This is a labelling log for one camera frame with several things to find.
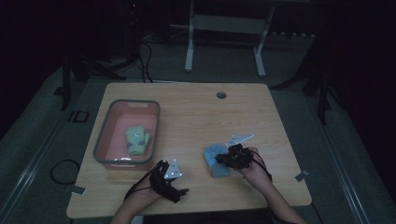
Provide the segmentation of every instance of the table leg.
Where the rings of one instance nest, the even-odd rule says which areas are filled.
[[[267,20],[264,23],[264,26],[262,27],[262,36],[260,39],[260,43],[257,47],[253,48],[254,58],[256,60],[257,72],[259,74],[259,77],[265,76],[264,65],[262,63],[262,47],[264,46],[265,38],[268,35],[268,29],[270,27],[271,20],[274,16],[274,12],[275,12],[275,7],[271,7],[270,12],[268,13]]]
[[[186,72],[192,71],[192,59],[194,56],[194,1],[190,0],[190,26],[189,26],[189,45],[187,46],[186,65],[184,70]]]

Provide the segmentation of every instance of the wooden table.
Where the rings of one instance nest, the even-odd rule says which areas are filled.
[[[227,94],[219,99],[217,93]],[[84,195],[72,195],[67,215],[113,216],[123,197],[145,171],[107,170],[92,156],[110,104],[117,99],[153,100],[161,106],[154,163],[177,159],[184,175],[172,185],[190,189],[178,203],[159,200],[140,215],[241,210],[266,207],[266,201],[239,173],[212,178],[205,147],[228,142],[233,134],[254,133],[243,143],[257,147],[274,184],[292,205],[309,205],[311,196],[303,181],[271,94],[264,84],[111,83],[99,108],[76,186]]]

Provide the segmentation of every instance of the plastic container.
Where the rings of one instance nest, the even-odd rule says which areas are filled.
[[[160,105],[155,101],[117,100],[107,112],[99,133],[93,157],[107,169],[148,170],[154,154],[160,119]],[[141,155],[129,155],[127,130],[143,127],[149,134],[146,150]]]

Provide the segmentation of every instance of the dark background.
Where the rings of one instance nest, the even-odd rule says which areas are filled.
[[[133,3],[138,8],[131,8]],[[236,14],[241,7],[226,6],[224,1],[210,4],[212,11]],[[330,84],[395,200],[395,4],[359,1],[351,6],[319,0],[277,4],[271,32],[316,35],[319,47],[311,50],[314,60],[331,50]],[[65,52],[82,50],[96,59],[108,59],[109,53],[126,54],[135,46],[125,48],[120,43],[124,43],[125,24],[134,17],[144,18],[166,38],[169,23],[188,24],[188,12],[184,0],[1,1],[1,137],[44,80],[62,65]]]

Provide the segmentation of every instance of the white metal part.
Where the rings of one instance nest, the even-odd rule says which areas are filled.
[[[164,179],[174,179],[183,176],[177,166],[177,161],[172,160],[171,164],[169,164],[168,170],[163,176]]]
[[[238,144],[243,143],[246,140],[252,138],[253,136],[254,136],[253,133],[244,134],[244,135],[233,135],[233,137],[231,138],[230,142],[226,143],[225,146],[226,147],[231,147],[231,146],[238,145]]]

